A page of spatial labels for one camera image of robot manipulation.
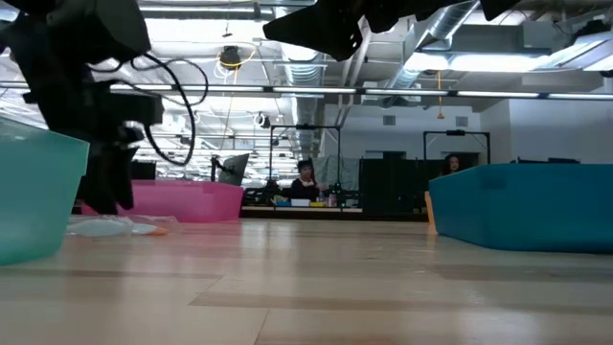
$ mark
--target person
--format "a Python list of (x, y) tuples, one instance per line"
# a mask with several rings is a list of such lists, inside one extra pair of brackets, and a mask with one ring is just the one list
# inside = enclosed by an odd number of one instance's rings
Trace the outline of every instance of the person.
[(300, 177), (296, 178), (291, 184), (291, 198), (316, 201), (320, 192), (326, 188), (318, 185), (315, 181), (313, 165), (310, 160), (298, 162), (298, 171)]
[(457, 173), (460, 170), (460, 157), (452, 153), (444, 158), (443, 171), (441, 172), (441, 176), (447, 176), (452, 173)]

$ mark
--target teal plastic bin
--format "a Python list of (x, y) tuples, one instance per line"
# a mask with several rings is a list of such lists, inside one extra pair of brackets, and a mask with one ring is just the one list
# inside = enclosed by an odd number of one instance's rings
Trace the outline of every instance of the teal plastic bin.
[(613, 165), (500, 164), (430, 181), (437, 231), (494, 249), (613, 253)]
[(61, 247), (89, 144), (0, 117), (0, 265)]

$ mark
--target white wall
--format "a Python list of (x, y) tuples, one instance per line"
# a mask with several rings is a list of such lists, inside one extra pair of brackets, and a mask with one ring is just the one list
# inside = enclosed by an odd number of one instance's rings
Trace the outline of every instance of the white wall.
[(511, 142), (515, 157), (613, 163), (613, 105), (513, 100)]
[[(489, 132), (491, 163), (509, 163), (511, 151), (511, 103), (504, 100), (481, 113), (481, 130)], [(482, 164), (487, 160), (482, 156)]]
[[(435, 138), (428, 136), (428, 142)], [(423, 158), (423, 134), (422, 132), (406, 133), (369, 133), (343, 131), (341, 140), (342, 154), (346, 158), (361, 158), (367, 150), (373, 151), (402, 151), (406, 152), (407, 159)], [(326, 154), (336, 154), (336, 143), (326, 142)], [(485, 149), (471, 136), (447, 137), (439, 135), (428, 147), (428, 157), (441, 159), (443, 152), (481, 152), (485, 155)]]
[[(327, 121), (333, 123), (337, 113), (337, 106), (327, 105)], [(363, 157), (367, 150), (373, 151), (403, 151), (407, 159), (423, 158), (423, 132), (425, 130), (450, 130), (456, 128), (456, 116), (466, 116), (468, 127), (461, 128), (467, 131), (479, 131), (481, 126), (480, 114), (473, 113), (469, 106), (444, 106), (444, 119), (438, 119), (439, 108), (430, 107), (427, 110), (421, 107), (393, 107), (381, 109), (377, 106), (356, 105), (352, 108), (341, 134), (341, 150), (347, 158)], [(384, 126), (383, 116), (395, 115), (395, 126)], [(428, 136), (428, 142), (434, 135)], [(337, 147), (329, 138), (324, 144), (324, 153), (336, 154)], [(486, 150), (471, 136), (446, 137), (439, 135), (428, 147), (428, 157), (442, 158), (442, 152), (482, 152)]]

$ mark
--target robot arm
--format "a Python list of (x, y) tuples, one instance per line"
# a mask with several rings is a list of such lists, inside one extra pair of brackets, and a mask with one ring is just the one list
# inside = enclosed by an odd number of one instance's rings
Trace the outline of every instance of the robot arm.
[[(468, 0), (318, 0), (315, 5), (264, 25), (266, 38), (326, 53), (337, 61), (350, 58), (362, 44), (357, 26), (364, 16), (375, 34), (386, 32), (401, 17), (414, 14), (428, 18), (440, 8)], [(500, 15), (520, 0), (480, 0), (487, 20)]]
[(110, 92), (109, 81), (94, 81), (88, 64), (109, 58), (132, 60), (150, 49), (147, 26), (136, 0), (9, 0), (21, 10), (0, 30), (30, 86), (24, 100), (38, 104), (52, 131), (90, 143), (80, 196), (101, 214), (117, 214), (116, 203), (133, 207), (130, 143), (139, 129), (162, 122), (160, 97)]

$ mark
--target fluorescent light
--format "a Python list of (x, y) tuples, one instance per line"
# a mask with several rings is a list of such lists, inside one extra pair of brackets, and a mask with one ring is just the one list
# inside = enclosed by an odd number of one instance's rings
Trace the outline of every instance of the fluorescent light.
[(613, 101), (613, 95), (605, 94), (550, 94), (549, 100), (579, 100), (579, 101)]
[[(222, 12), (216, 7), (205, 6), (140, 6), (141, 11), (144, 12)], [(237, 13), (252, 13), (251, 8), (233, 8), (223, 7), (224, 12), (237, 12)], [(271, 10), (261, 10), (262, 13), (271, 14)]]
[(603, 58), (583, 69), (583, 71), (610, 71), (613, 70), (613, 55)]
[(0, 82), (2, 88), (16, 88), (16, 89), (28, 89), (30, 86), (24, 81), (2, 81)]
[(301, 86), (278, 86), (273, 87), (274, 92), (279, 93), (317, 93), (317, 94), (354, 94), (355, 89), (349, 87), (301, 87)]
[[(183, 86), (185, 91), (204, 91), (204, 85)], [(210, 92), (263, 92), (262, 86), (241, 86), (241, 85), (209, 85)]]
[[(134, 86), (138, 87), (141, 90), (145, 91), (172, 91), (172, 85), (163, 85), (163, 84), (135, 84)], [(127, 84), (114, 84), (111, 85), (111, 90), (122, 91), (122, 90), (134, 90), (134, 87)]]
[(447, 57), (444, 56), (414, 53), (408, 60), (406, 60), (404, 63), (404, 68), (418, 71), (442, 71), (449, 69), (449, 61), (447, 60)]
[(574, 45), (557, 51), (548, 57), (540, 57), (537, 68), (556, 68), (582, 56), (601, 45), (602, 41), (591, 43), (575, 43)]
[(536, 98), (537, 92), (458, 91), (460, 97)]
[[(140, 147), (139, 151), (141, 150), (153, 150), (153, 148), (149, 148), (149, 147)], [(183, 148), (160, 148), (160, 150), (162, 151), (171, 151), (171, 152), (187, 152), (189, 151), (189, 149), (183, 149)], [(198, 153), (200, 155), (202, 154), (219, 154), (219, 155), (229, 155), (229, 154), (247, 154), (247, 153), (251, 153), (252, 151), (250, 149), (194, 149), (193, 150), (194, 153)]]
[(542, 62), (541, 57), (466, 54), (453, 58), (449, 69), (467, 72), (529, 72), (540, 62)]
[(447, 91), (439, 90), (422, 90), (422, 89), (407, 89), (407, 90), (391, 90), (391, 89), (366, 89), (367, 95), (377, 96), (447, 96)]

